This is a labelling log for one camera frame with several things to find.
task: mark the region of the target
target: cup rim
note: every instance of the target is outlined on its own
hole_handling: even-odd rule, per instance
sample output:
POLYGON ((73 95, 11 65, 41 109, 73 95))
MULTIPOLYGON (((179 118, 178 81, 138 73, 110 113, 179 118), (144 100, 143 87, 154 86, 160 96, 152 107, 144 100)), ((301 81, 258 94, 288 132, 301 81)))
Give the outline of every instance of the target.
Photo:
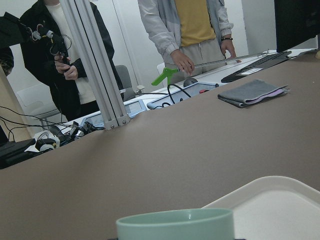
POLYGON ((168 211, 156 211, 156 212, 148 212, 148 213, 142 213, 142 214, 135 214, 135 215, 130 215, 130 216, 125 216, 122 218, 119 218, 116 221, 117 226, 123 226, 123 227, 163 227, 163 226, 176 226, 176 225, 181 225, 181 224, 195 224, 195 223, 203 223, 207 221, 212 221, 213 219, 219 220, 222 218, 225 218, 229 215, 232 215, 233 211, 232 209, 229 208, 190 208, 190 209, 178 209, 178 210, 168 210, 168 211), (149 215, 156 215, 156 214, 161 214, 161 213, 172 213, 172 212, 184 212, 184 211, 223 211, 221 214, 218 216, 211 216, 211 217, 205 217, 202 219, 195 219, 195 220, 186 220, 186 221, 175 221, 175 222, 162 222, 162 223, 127 223, 123 222, 128 219, 136 218, 136 217, 141 217, 141 216, 149 216, 149 215))

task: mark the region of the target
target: beige pants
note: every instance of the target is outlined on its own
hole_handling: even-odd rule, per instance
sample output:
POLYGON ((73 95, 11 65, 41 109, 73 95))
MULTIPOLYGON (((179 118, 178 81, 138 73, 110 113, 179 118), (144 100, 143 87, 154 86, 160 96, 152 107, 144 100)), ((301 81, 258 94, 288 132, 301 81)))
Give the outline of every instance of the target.
MULTIPOLYGON (((210 62, 225 59, 225 56, 223 56, 223 54, 221 53, 221 49, 220 49, 218 40, 216 38, 205 40, 197 44, 192 44, 190 46, 181 47, 180 51, 185 55, 187 55, 193 61, 194 65, 205 64, 205 63, 210 63, 210 62)), ((177 68, 177 66, 174 64, 170 64, 166 62, 164 64, 165 64, 165 67, 169 69, 177 68)), ((196 67, 192 72, 192 76, 206 73, 213 69, 220 68, 224 65, 226 64, 219 63, 219 64, 211 64, 203 67, 196 67)), ((171 83, 175 84, 175 83, 184 81, 189 77, 190 76, 187 75, 185 72, 179 71, 172 75, 171 83)))

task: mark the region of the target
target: hand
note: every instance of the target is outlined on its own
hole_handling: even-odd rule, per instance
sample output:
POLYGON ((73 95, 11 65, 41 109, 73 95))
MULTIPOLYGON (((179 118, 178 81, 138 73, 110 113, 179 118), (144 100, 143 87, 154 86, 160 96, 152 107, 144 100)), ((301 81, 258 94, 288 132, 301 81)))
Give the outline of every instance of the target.
POLYGON ((231 55, 231 59, 232 58, 235 58, 237 55, 236 55, 236 51, 235 51, 235 47, 234 47, 234 44, 233 44, 233 42, 232 42, 232 40, 223 40, 222 42, 221 42, 221 52, 222 52, 222 54, 223 55, 225 55, 226 54, 226 50, 230 53, 230 55, 231 55))
POLYGON ((179 49, 174 50, 170 54, 174 64, 182 71, 186 72, 189 76, 195 70, 195 64, 193 61, 183 54, 179 49))
POLYGON ((63 74, 65 77, 65 80, 77 80, 78 79, 78 70, 77 68, 73 66, 69 66, 67 64, 63 63, 63 56, 56 55, 54 56, 54 64, 55 68, 58 71, 58 73, 63 74))

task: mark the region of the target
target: yellow shirt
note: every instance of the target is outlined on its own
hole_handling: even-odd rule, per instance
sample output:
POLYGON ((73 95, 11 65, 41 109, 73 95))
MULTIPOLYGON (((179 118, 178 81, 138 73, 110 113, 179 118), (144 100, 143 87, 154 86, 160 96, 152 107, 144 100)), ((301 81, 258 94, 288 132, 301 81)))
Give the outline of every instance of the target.
POLYGON ((215 39, 206 0, 175 0, 175 7, 181 24, 181 46, 215 39))

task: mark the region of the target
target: green handle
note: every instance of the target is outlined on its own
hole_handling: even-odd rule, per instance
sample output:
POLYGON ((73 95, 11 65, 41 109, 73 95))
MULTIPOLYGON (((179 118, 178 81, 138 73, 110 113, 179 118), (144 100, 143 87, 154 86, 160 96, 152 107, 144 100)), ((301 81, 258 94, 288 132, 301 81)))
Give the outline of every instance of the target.
POLYGON ((160 76, 158 76, 158 77, 151 83, 151 85, 152 85, 152 86, 157 86, 157 85, 159 85, 159 83, 161 83, 165 78, 168 78, 168 85, 169 85, 172 75, 173 75, 174 73, 177 73, 177 72, 179 72, 179 69, 178 69, 178 68, 170 69, 170 68, 165 67, 165 68, 163 69, 162 73, 160 74, 160 76))

